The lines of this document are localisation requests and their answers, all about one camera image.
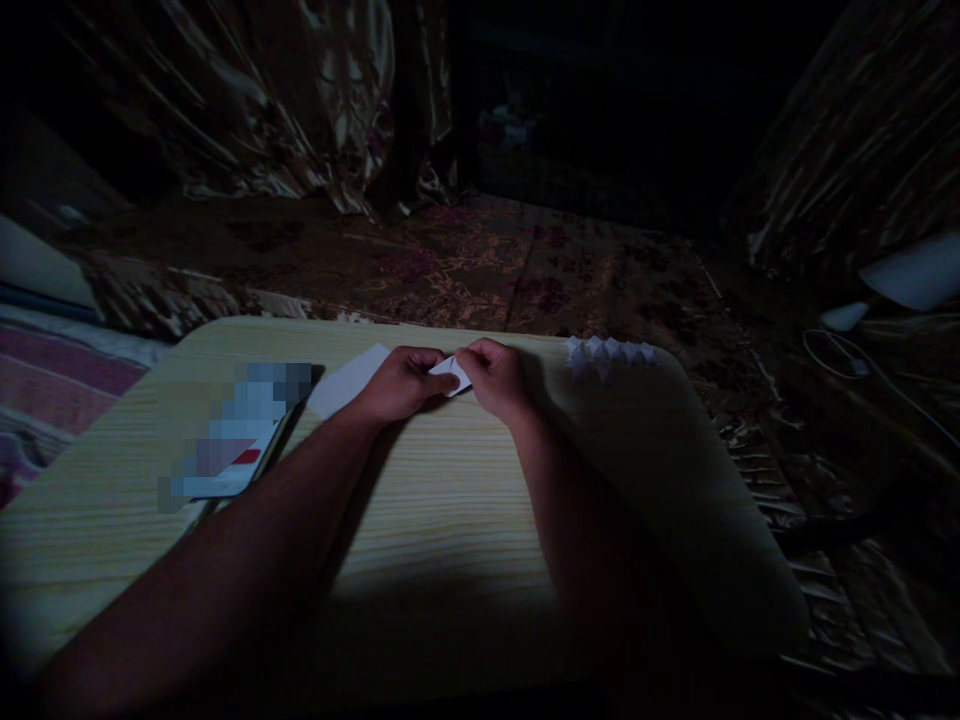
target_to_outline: floral curtain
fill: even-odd
[[[378,222],[455,202],[443,0],[63,0],[53,18],[190,198],[322,188]]]
[[[958,3],[850,3],[722,214],[750,265],[842,292],[960,226],[958,31]]]

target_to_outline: cable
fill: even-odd
[[[811,358],[813,358],[814,362],[816,362],[818,365],[820,365],[820,366],[823,367],[824,369],[830,371],[830,372],[833,373],[834,375],[837,375],[837,376],[839,376],[839,377],[845,378],[845,379],[847,379],[847,380],[862,380],[862,379],[863,379],[863,377],[860,376],[860,375],[848,375],[847,373],[842,373],[842,372],[840,372],[839,370],[835,370],[834,368],[832,368],[832,367],[830,367],[829,365],[827,365],[827,364],[826,364],[823,360],[821,360],[819,357],[817,357],[816,353],[814,353],[813,350],[810,349],[810,343],[807,341],[807,336],[810,335],[810,334],[812,334],[812,333],[819,333],[819,334],[821,334],[821,335],[826,335],[830,340],[833,341],[833,344],[836,345],[838,348],[840,348],[841,352],[843,352],[843,354],[846,355],[851,361],[852,361],[854,358],[851,357],[850,354],[849,354],[846,350],[843,349],[843,346],[842,346],[840,343],[844,343],[845,345],[850,346],[851,348],[853,348],[854,350],[856,350],[858,353],[860,353],[860,354],[863,356],[863,359],[866,360],[867,362],[869,362],[869,363],[873,366],[873,369],[876,370],[877,375],[880,376],[880,379],[882,379],[885,383],[887,383],[887,385],[890,386],[890,389],[891,389],[891,390],[893,390],[897,395],[899,395],[903,400],[905,400],[909,405],[911,405],[914,410],[916,410],[917,412],[919,412],[919,413],[920,413],[921,415],[923,415],[927,420],[929,420],[931,423],[933,423],[934,427],[936,427],[937,430],[939,430],[939,431],[942,432],[944,435],[946,435],[946,436],[947,436],[947,439],[950,440],[950,442],[952,442],[954,445],[956,445],[958,448],[960,448],[960,440],[957,440],[957,438],[954,437],[954,435],[953,435],[949,430],[947,430],[943,425],[941,425],[940,422],[939,422],[935,417],[933,417],[930,413],[928,413],[926,410],[924,410],[922,407],[920,407],[920,406],[919,406],[917,403],[915,403],[911,398],[907,397],[906,393],[904,393],[903,390],[901,390],[900,388],[898,388],[898,387],[896,386],[896,384],[894,384],[893,380],[891,380],[889,377],[887,377],[887,374],[886,374],[883,370],[880,369],[880,366],[877,365],[876,360],[874,360],[872,357],[870,357],[870,355],[867,353],[866,350],[864,350],[862,347],[860,347],[859,345],[857,345],[857,344],[856,344],[855,342],[853,342],[852,340],[848,340],[847,338],[843,337],[843,335],[837,335],[836,333],[832,333],[832,332],[830,332],[829,330],[814,330],[814,329],[804,330],[804,331],[803,331],[803,347],[804,347],[804,349],[807,351],[807,354],[810,355]]]

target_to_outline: light wood grain surface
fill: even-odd
[[[311,362],[333,372],[376,342],[452,352],[481,333],[229,318],[165,360]],[[807,632],[799,586],[683,369],[616,365],[574,384],[562,338],[490,334],[525,351],[539,400],[637,507],[708,622],[769,655]],[[5,599],[36,667],[180,536],[158,515],[155,374],[148,374],[0,514]],[[305,410],[289,448],[320,419]],[[287,709],[340,709],[579,677],[512,440],[471,391],[415,416],[373,462],[329,596],[265,669]]]

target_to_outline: hand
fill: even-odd
[[[473,383],[480,407],[508,427],[534,409],[523,379],[520,353],[490,338],[457,350],[457,362]]]
[[[427,398],[460,386],[460,379],[453,373],[427,375],[430,368],[445,359],[442,352],[433,348],[394,348],[344,410],[384,425],[406,420]]]

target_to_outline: finger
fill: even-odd
[[[479,340],[474,340],[472,343],[467,345],[467,348],[473,350],[478,355],[481,355],[492,362],[503,356],[507,346],[501,345],[496,340],[491,340],[490,338],[480,338]]]
[[[426,397],[439,395],[440,393],[453,392],[460,387],[460,378],[453,373],[441,373],[439,375],[424,375],[423,390]]]
[[[403,357],[413,365],[417,370],[426,372],[432,367],[436,367],[444,360],[446,356],[436,348],[397,348],[403,351]]]
[[[472,383],[475,383],[477,378],[486,372],[482,357],[468,347],[457,350],[457,363],[463,368]]]

